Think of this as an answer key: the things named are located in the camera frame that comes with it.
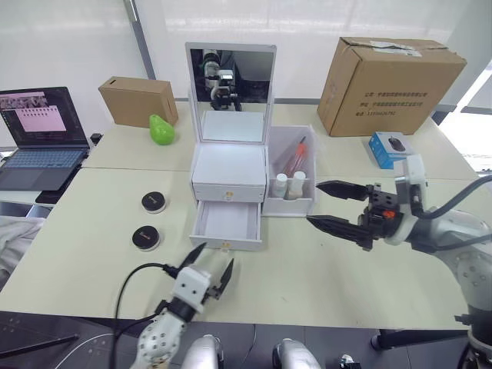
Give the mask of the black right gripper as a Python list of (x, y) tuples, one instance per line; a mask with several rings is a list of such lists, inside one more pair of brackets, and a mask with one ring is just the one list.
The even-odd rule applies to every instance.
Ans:
[(359, 225), (330, 215), (308, 215), (306, 219), (318, 230), (336, 238), (352, 241), (365, 251), (373, 247), (373, 239), (389, 238), (402, 221), (401, 206), (396, 194), (381, 190), (379, 184), (366, 186), (330, 180), (316, 184), (316, 188), (340, 199), (368, 200)]

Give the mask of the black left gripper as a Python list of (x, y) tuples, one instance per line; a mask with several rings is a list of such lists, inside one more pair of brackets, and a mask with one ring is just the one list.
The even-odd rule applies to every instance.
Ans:
[[(189, 254), (182, 261), (180, 266), (178, 267), (178, 270), (180, 271), (183, 268), (186, 268), (187, 266), (195, 263), (206, 245), (207, 245), (206, 242), (201, 243), (200, 245), (196, 246), (192, 251), (190, 251)], [(220, 284), (218, 286), (209, 287), (209, 289), (207, 289), (207, 291), (205, 292), (204, 297), (202, 299), (203, 304), (205, 304), (209, 298), (214, 298), (215, 300), (220, 299), (222, 293), (228, 286), (229, 281), (231, 280), (233, 267), (234, 267), (234, 259), (232, 258), (228, 266), (224, 270), (223, 275), (221, 276)]]

